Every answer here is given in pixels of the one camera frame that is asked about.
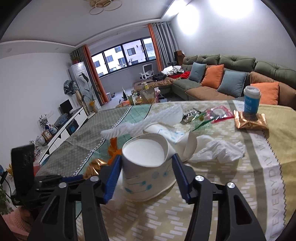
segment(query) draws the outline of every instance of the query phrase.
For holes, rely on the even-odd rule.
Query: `blue container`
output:
[[[260,90],[253,86],[244,89],[244,112],[256,114],[261,98]]]

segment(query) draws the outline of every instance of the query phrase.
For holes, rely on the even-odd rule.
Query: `pink knitted fabric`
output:
[[[20,209],[21,207],[18,207],[14,212],[3,215],[3,219],[15,237],[23,241],[27,240],[29,232],[31,231],[31,225],[22,219]]]

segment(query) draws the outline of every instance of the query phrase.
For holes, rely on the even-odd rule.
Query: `sectional sofa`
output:
[[[251,72],[256,72],[266,76],[260,82],[279,82],[278,105],[289,106],[296,109],[296,71],[275,63],[256,61],[256,58],[236,55],[195,55],[183,59],[183,70],[191,71],[193,63],[211,65],[224,64],[225,71],[246,72],[247,77],[244,88],[252,83]],[[171,81],[171,91],[184,100],[231,100],[233,96],[226,95],[217,89],[202,86],[201,83],[189,80],[178,79]]]

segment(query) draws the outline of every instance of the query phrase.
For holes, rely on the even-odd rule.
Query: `silver screw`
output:
[[[196,180],[196,181],[199,181],[199,182],[202,182],[204,179],[205,179],[205,178],[204,178],[203,176],[200,176],[200,175],[197,175],[197,176],[195,177],[195,180]]]
[[[232,183],[232,182],[229,182],[229,183],[227,183],[227,186],[228,186],[229,188],[234,188],[234,187],[235,187],[235,184]]]
[[[60,183],[59,188],[65,188],[67,186],[67,183]]]
[[[92,176],[92,177],[90,178],[90,180],[91,180],[92,182],[96,182],[96,181],[99,180],[99,177],[98,177],[98,176]]]

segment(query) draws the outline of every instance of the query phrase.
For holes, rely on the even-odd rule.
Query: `window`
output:
[[[116,53],[122,51],[122,50],[121,50],[121,46],[115,47],[114,49],[115,49],[115,52],[116,52]]]
[[[134,55],[134,54],[136,54],[135,48],[128,49],[129,56]]]
[[[118,59],[118,63],[120,66],[126,67],[126,60],[123,58]]]
[[[102,53],[92,56],[92,61],[96,66],[96,71],[98,74],[103,73],[103,75],[106,75],[109,73]]]
[[[107,56],[107,57],[106,57],[106,60],[107,60],[108,63],[112,62],[112,61],[113,61],[113,57],[112,57],[112,55]]]
[[[145,48],[146,48],[147,52],[154,50],[154,47],[153,47],[152,43],[145,44]]]
[[[94,65],[96,66],[96,68],[101,66],[99,61],[94,62]]]
[[[155,59],[154,46],[150,37],[123,43],[92,56],[99,76]]]

